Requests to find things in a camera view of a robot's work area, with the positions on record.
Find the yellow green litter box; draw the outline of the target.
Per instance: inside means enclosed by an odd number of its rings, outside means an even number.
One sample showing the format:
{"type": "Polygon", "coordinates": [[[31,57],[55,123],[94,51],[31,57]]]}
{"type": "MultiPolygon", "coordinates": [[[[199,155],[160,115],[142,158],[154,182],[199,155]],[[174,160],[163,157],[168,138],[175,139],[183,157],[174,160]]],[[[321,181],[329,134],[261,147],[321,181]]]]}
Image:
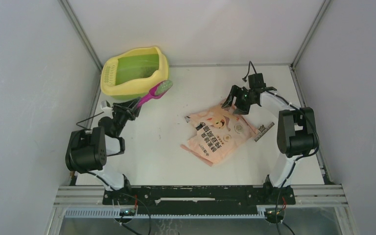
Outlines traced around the yellow green litter box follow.
{"type": "Polygon", "coordinates": [[[108,59],[102,69],[100,88],[117,100],[144,96],[169,78],[167,57],[156,47],[131,49],[108,59]]]}

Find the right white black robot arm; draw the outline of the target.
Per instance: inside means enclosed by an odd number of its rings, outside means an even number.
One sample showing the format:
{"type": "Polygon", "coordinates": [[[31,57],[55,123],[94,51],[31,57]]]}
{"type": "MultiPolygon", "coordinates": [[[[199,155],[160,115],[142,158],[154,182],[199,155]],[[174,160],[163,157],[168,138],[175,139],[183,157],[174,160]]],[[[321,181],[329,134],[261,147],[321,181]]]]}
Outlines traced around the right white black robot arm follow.
{"type": "Polygon", "coordinates": [[[319,151],[315,114],[312,108],[298,108],[279,95],[276,88],[266,86],[262,73],[249,75],[248,84],[248,88],[233,85],[222,107],[234,105],[235,114],[247,115],[251,105],[257,104],[278,119],[277,146],[280,155],[268,175],[271,185],[263,190],[265,201],[275,204],[282,199],[281,188],[291,184],[298,161],[319,151]]]}

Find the white bag sealing clip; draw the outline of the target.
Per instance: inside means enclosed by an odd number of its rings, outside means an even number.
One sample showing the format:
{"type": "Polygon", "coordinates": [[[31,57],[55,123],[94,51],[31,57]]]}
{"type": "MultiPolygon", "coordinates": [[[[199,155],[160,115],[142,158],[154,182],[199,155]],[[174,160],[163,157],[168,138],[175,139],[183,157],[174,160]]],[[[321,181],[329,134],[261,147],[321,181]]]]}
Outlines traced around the white bag sealing clip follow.
{"type": "Polygon", "coordinates": [[[258,134],[254,137],[254,141],[258,142],[274,126],[274,122],[271,122],[267,126],[261,125],[258,127],[258,134]]]}

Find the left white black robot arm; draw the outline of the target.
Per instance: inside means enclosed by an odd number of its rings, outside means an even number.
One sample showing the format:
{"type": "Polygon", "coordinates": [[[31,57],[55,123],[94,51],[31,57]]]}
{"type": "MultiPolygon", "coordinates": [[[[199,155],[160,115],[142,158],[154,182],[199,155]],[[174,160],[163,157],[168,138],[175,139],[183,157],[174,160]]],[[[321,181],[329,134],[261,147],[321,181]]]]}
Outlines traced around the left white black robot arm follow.
{"type": "Polygon", "coordinates": [[[68,170],[94,176],[106,191],[115,191],[114,197],[122,204],[130,203],[134,192],[127,177],[107,165],[107,158],[125,152],[120,135],[126,123],[139,116],[140,102],[140,97],[122,103],[102,101],[99,115],[103,117],[93,129],[71,133],[65,157],[68,170]]]}

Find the magenta plastic scoop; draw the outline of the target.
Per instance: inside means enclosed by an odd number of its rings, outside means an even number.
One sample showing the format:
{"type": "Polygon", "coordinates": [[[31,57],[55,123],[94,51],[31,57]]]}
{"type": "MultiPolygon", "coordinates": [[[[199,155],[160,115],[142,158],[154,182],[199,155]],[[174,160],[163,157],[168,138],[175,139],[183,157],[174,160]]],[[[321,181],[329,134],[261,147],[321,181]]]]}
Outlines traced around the magenta plastic scoop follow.
{"type": "Polygon", "coordinates": [[[161,81],[140,99],[139,103],[137,104],[137,108],[140,108],[143,104],[152,99],[160,99],[172,86],[173,82],[171,80],[161,81]]]}

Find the pink cat litter bag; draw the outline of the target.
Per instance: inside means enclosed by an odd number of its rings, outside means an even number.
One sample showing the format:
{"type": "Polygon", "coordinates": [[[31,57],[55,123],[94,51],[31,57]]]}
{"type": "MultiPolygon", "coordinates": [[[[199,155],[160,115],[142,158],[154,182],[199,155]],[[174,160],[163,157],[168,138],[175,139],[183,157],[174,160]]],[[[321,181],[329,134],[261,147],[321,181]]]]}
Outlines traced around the pink cat litter bag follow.
{"type": "Polygon", "coordinates": [[[234,106],[222,108],[221,105],[185,116],[196,135],[181,148],[209,166],[221,163],[259,133],[242,115],[234,114],[234,106]]]}

